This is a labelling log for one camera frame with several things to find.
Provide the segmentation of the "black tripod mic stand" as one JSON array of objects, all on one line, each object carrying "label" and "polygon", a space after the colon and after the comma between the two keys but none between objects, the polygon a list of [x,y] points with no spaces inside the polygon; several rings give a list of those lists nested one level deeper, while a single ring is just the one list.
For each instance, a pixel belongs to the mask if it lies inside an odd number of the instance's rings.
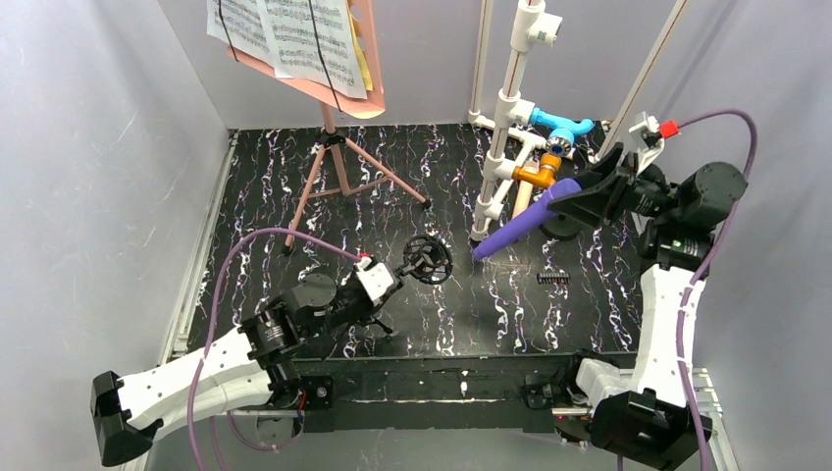
[{"label": "black tripod mic stand", "polygon": [[[452,267],[453,261],[450,250],[441,240],[431,235],[416,235],[405,243],[402,251],[402,264],[395,268],[389,268],[400,279],[400,289],[402,289],[404,279],[407,277],[413,278],[423,285],[441,285],[449,279]],[[370,323],[358,325],[377,325],[386,334],[390,335],[392,329],[378,318],[377,313]]]}]

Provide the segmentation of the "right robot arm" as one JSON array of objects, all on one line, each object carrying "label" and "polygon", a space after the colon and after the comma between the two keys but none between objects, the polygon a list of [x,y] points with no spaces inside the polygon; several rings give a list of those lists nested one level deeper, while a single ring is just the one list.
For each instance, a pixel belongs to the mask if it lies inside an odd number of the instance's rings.
[{"label": "right robot arm", "polygon": [[569,441],[674,470],[712,434],[693,391],[696,305],[718,245],[716,229],[745,194],[747,179],[731,164],[711,162],[671,183],[655,165],[640,171],[636,155],[616,144],[576,181],[575,193],[550,205],[562,218],[588,227],[627,213],[648,220],[638,248],[641,340],[630,375],[611,357],[582,349],[556,371],[545,394],[555,405],[588,410],[580,429],[564,429]]}]

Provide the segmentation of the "black round-base mic stand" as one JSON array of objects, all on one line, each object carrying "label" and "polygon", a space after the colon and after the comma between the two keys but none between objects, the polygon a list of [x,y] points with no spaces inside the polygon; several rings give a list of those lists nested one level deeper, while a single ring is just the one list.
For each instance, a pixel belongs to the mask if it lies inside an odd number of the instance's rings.
[{"label": "black round-base mic stand", "polygon": [[554,183],[540,198],[545,201],[546,220],[541,231],[550,238],[573,239],[584,228],[595,228],[606,205],[605,178],[600,164],[590,164],[574,176]]}]

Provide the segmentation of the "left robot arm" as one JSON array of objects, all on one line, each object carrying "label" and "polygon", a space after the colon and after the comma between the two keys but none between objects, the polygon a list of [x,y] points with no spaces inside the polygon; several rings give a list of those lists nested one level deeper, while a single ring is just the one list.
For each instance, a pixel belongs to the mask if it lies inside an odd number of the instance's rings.
[{"label": "left robot arm", "polygon": [[207,351],[140,373],[99,374],[91,385],[90,412],[102,465],[132,461],[188,422],[296,393],[296,352],[315,336],[375,323],[403,285],[381,264],[353,271],[342,285],[312,274],[213,340]]}]

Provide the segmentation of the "purple microphone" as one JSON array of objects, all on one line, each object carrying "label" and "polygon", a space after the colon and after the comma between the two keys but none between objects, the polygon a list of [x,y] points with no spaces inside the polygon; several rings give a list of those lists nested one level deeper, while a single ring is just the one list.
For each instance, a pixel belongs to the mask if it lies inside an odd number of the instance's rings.
[{"label": "purple microphone", "polygon": [[531,230],[555,219],[559,213],[551,210],[549,204],[581,190],[581,186],[573,179],[564,179],[552,184],[542,193],[537,202],[533,203],[517,217],[480,242],[472,250],[472,258],[475,260],[489,258],[517,239],[525,236]]}]

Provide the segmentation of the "pink microphone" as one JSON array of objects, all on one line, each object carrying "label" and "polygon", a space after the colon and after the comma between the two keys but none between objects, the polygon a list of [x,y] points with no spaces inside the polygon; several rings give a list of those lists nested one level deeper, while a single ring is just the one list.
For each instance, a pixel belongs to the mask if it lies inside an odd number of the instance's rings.
[{"label": "pink microphone", "polygon": [[[529,174],[535,174],[538,171],[538,168],[539,166],[537,162],[527,162],[522,170]],[[535,186],[532,183],[524,180],[517,181],[517,192],[512,207],[511,219],[516,218],[528,208],[534,189]]]}]

